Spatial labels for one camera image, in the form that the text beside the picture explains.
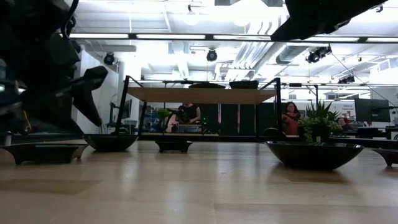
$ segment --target green plant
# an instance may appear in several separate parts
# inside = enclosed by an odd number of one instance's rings
[[[165,118],[168,118],[171,115],[171,112],[168,111],[167,109],[159,109],[157,111],[157,115],[159,116],[159,119],[162,121]]]
[[[298,124],[304,128],[306,142],[312,142],[312,126],[329,127],[332,131],[340,129],[336,119],[340,115],[338,112],[330,112],[331,103],[325,106],[325,103],[319,101],[315,108],[314,104],[307,106],[307,117],[300,118]]]

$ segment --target computer monitor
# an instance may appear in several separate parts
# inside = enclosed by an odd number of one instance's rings
[[[124,103],[122,119],[130,118],[132,100],[127,100]]]
[[[356,121],[391,122],[387,100],[354,99]]]

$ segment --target potted plant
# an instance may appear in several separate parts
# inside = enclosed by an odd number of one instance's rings
[[[157,123],[157,130],[162,132],[165,126],[165,120],[171,115],[172,113],[167,109],[159,109],[157,111],[157,115],[159,117],[159,122]]]
[[[340,129],[336,122],[339,113],[330,112],[330,106],[331,103],[325,106],[321,101],[316,108],[313,103],[307,106],[307,116],[298,121],[298,135],[303,141],[327,141],[332,131]]]

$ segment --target white ceiling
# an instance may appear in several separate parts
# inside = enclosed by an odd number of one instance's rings
[[[351,20],[351,22],[336,31],[338,35],[389,35],[398,33],[398,0],[385,3],[384,10],[377,13],[369,10]],[[121,1],[121,0],[80,0],[76,10],[77,27],[74,32],[145,32],[145,33],[192,33],[192,34],[247,34],[259,24],[263,24],[260,34],[272,34],[286,18],[284,7],[267,7],[260,0],[241,0],[232,6],[214,6],[214,1]],[[99,40],[91,41],[91,45],[135,45],[136,55],[142,64],[142,74],[171,74],[178,71],[181,57],[169,54],[170,41],[133,41],[133,40]],[[217,63],[233,61],[242,42],[206,42],[186,41],[189,46],[203,46],[215,48],[218,54],[217,62],[207,62],[207,52],[197,52],[183,57],[188,69],[201,71],[215,71]],[[367,60],[380,57],[398,57],[397,44],[332,44],[333,53],[348,68],[355,67]],[[305,61],[308,51],[297,56],[292,63],[294,66],[282,67],[282,76],[301,77],[311,80],[317,77],[332,77],[343,71],[336,58],[328,55],[316,64]],[[368,69],[357,71],[366,76]]]

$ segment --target woman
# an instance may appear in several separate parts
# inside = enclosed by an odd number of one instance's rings
[[[338,125],[340,125],[341,129],[343,131],[352,131],[353,127],[348,124],[348,119],[347,118],[339,118],[337,120]]]
[[[300,113],[293,102],[288,102],[282,114],[283,129],[286,135],[297,135]]]

